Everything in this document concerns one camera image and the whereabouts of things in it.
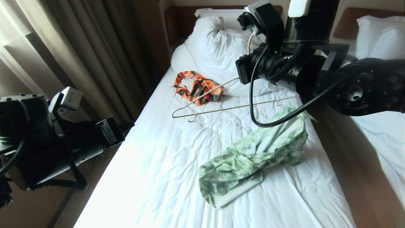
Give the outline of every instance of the orange floral fabric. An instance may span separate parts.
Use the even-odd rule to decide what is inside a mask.
[[[181,87],[181,81],[184,78],[194,78],[193,85],[191,87],[191,91],[189,91],[186,87]],[[195,71],[183,71],[180,72],[175,80],[175,84],[173,87],[176,88],[177,94],[181,95],[182,97],[186,98],[189,101],[195,100],[197,97],[203,95],[204,93],[210,91],[211,89],[218,87],[219,84],[211,79],[207,79],[203,77],[201,74]],[[223,88],[218,88],[211,93],[201,97],[199,100],[195,102],[197,106],[201,106],[209,101],[220,101],[220,97],[224,92]]]

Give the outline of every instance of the mattress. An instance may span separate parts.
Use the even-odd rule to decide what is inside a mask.
[[[381,169],[405,209],[405,114],[380,112],[352,119],[377,152]]]
[[[249,108],[173,119],[188,103],[175,94],[171,68],[113,157],[75,227],[355,227],[350,208],[310,120],[301,162],[267,170],[260,185],[215,209],[201,197],[198,168],[257,127]],[[256,102],[294,96],[280,90]],[[189,106],[185,114],[248,104],[248,98]],[[255,107],[265,121],[297,98]]]

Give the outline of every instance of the floor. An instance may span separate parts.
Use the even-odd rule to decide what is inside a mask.
[[[330,129],[324,124],[325,120],[316,108],[311,111],[311,114],[318,120],[318,123],[313,123],[315,130],[336,172],[357,227],[396,228],[358,161],[353,155],[347,153],[349,150],[345,147],[345,143],[339,140],[339,137],[331,134]],[[102,156],[96,158],[93,170],[87,175],[89,189],[87,192],[76,191],[72,194],[54,228],[74,226],[115,152],[116,149],[105,151]]]
[[[339,136],[331,133],[319,112],[310,112],[314,128],[328,154],[358,228],[395,228],[366,172]]]

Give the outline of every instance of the wire hanger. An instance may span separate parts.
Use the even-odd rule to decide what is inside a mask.
[[[197,112],[197,113],[194,113],[194,114],[187,114],[187,115],[182,115],[182,116],[175,116],[175,113],[176,113],[177,111],[180,111],[180,110],[182,110],[182,109],[187,108],[188,106],[190,106],[191,104],[195,103],[197,100],[199,100],[200,98],[202,98],[202,97],[204,97],[205,95],[209,94],[210,92],[212,92],[212,91],[214,91],[214,90],[216,90],[216,89],[218,89],[218,88],[220,88],[220,87],[222,87],[222,86],[224,86],[224,85],[226,85],[226,84],[228,84],[228,83],[230,83],[230,82],[233,82],[234,80],[237,80],[237,79],[239,79],[239,78],[237,77],[237,78],[234,78],[234,79],[232,79],[232,80],[230,80],[230,81],[228,81],[228,82],[225,82],[224,84],[222,84],[222,85],[220,85],[220,86],[217,86],[217,87],[213,88],[212,90],[210,90],[210,91],[204,93],[203,95],[197,97],[196,99],[194,99],[193,101],[191,101],[191,102],[188,103],[187,105],[185,105],[185,106],[183,106],[183,107],[181,107],[181,108],[176,109],[176,110],[172,113],[172,117],[173,117],[173,118],[181,118],[181,117],[187,117],[187,116],[194,116],[194,120],[187,120],[189,123],[192,123],[192,122],[196,121],[198,115],[202,115],[202,114],[206,114],[206,113],[212,113],[212,112],[220,112],[220,111],[225,111],[225,110],[229,110],[229,109],[242,108],[242,107],[247,107],[247,106],[249,106],[249,105],[241,105],[241,106],[236,106],[236,107],[232,107],[232,108],[224,108],[224,109],[218,109],[218,110],[207,111],[207,112]],[[253,104],[253,105],[260,105],[260,104],[264,104],[264,103],[277,102],[277,106],[280,106],[280,105],[283,104],[283,100],[287,100],[287,99],[291,99],[291,98],[294,98],[294,97],[286,97],[286,98],[277,99],[277,100],[272,100],[272,101],[265,101],[265,102],[260,102],[260,103],[256,103],[256,104]]]

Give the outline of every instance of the sticker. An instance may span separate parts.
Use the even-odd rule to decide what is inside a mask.
[[[102,122],[102,125],[100,125],[100,128],[110,145],[114,144],[117,141],[117,138],[115,137],[113,131],[111,130],[110,126],[108,125],[107,120],[104,120]]]

